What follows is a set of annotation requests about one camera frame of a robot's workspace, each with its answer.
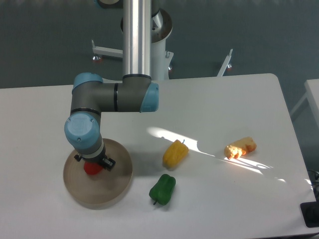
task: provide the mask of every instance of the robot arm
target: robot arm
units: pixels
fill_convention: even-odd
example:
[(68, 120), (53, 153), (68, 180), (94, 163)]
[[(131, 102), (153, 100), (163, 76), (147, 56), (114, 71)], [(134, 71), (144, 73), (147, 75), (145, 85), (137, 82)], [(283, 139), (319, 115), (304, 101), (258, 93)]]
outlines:
[(105, 84), (102, 77), (79, 74), (74, 81), (70, 117), (64, 131), (78, 151), (76, 159), (112, 169), (100, 134), (101, 112), (155, 112), (159, 86), (150, 77), (151, 1), (124, 0), (123, 79)]

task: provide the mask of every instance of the aluminum tube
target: aluminum tube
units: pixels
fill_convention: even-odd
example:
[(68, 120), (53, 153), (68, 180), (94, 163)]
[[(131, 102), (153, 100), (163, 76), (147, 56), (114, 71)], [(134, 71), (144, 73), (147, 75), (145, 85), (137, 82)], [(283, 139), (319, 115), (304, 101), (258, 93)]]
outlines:
[(151, 1), (124, 0), (123, 75), (150, 75)]

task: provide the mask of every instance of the round tray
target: round tray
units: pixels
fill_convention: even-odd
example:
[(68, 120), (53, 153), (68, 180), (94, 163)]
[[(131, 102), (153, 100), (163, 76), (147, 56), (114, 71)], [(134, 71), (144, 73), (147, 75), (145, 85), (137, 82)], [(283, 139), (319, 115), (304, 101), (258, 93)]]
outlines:
[(83, 166), (84, 160), (77, 162), (74, 150), (67, 158), (63, 180), (66, 189), (81, 205), (98, 209), (117, 203), (128, 190), (132, 179), (133, 166), (129, 153), (118, 142), (103, 139), (107, 157), (115, 160), (111, 171), (102, 170), (97, 175), (88, 175)]

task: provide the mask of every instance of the yellow bell pepper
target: yellow bell pepper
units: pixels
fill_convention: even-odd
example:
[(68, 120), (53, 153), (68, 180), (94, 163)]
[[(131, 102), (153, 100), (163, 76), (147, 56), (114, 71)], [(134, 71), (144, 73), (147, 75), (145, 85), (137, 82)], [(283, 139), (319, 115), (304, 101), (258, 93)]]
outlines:
[(173, 168), (186, 157), (188, 152), (188, 147), (179, 140), (176, 140), (166, 150), (163, 156), (163, 164), (169, 168)]

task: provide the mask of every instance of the blue joint cap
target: blue joint cap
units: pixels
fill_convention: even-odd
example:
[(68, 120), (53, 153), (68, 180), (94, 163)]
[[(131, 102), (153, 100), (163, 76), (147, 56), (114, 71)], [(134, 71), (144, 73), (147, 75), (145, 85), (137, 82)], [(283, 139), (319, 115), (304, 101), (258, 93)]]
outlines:
[(74, 89), (77, 86), (79, 86), (85, 82), (89, 82), (89, 81), (99, 81), (99, 82), (103, 83), (102, 77), (100, 77), (97, 74), (92, 74), (89, 72), (81, 73), (75, 77), (72, 91), (74, 91)]
[(79, 112), (67, 119), (64, 132), (67, 140), (75, 149), (88, 149), (99, 139), (100, 127), (93, 116)]
[(151, 83), (144, 96), (140, 112), (155, 112), (159, 109), (159, 85)]

